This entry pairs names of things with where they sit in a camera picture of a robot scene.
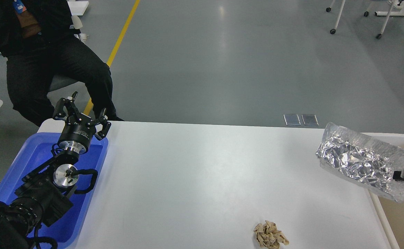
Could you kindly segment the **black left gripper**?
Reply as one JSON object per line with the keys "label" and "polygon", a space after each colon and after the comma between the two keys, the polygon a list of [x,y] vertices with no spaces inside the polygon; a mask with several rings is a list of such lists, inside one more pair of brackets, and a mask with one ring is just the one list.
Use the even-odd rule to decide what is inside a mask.
{"label": "black left gripper", "polygon": [[60,98],[56,103],[52,118],[54,120],[63,120],[65,127],[57,142],[61,149],[74,148],[78,154],[85,154],[90,148],[93,135],[97,140],[107,137],[111,122],[105,117],[107,109],[103,108],[99,115],[95,115],[94,126],[101,125],[101,130],[96,131],[94,126],[87,126],[93,120],[91,117],[79,118],[79,112],[74,104],[78,92],[74,92],[72,96]]}

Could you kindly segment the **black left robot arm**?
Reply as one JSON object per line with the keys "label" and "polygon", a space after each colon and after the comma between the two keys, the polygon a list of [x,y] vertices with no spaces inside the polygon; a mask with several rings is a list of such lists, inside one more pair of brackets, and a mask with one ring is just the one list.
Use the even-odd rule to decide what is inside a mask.
{"label": "black left robot arm", "polygon": [[76,96],[74,92],[56,104],[52,118],[63,120],[65,126],[52,146],[53,156],[22,178],[11,204],[0,201],[0,249],[39,249],[42,243],[58,248],[54,238],[40,237],[38,230],[42,224],[53,225],[73,207],[72,195],[87,194],[96,185],[98,171],[77,169],[75,164],[89,151],[93,137],[107,136],[111,123],[106,108],[96,119],[79,112]]}

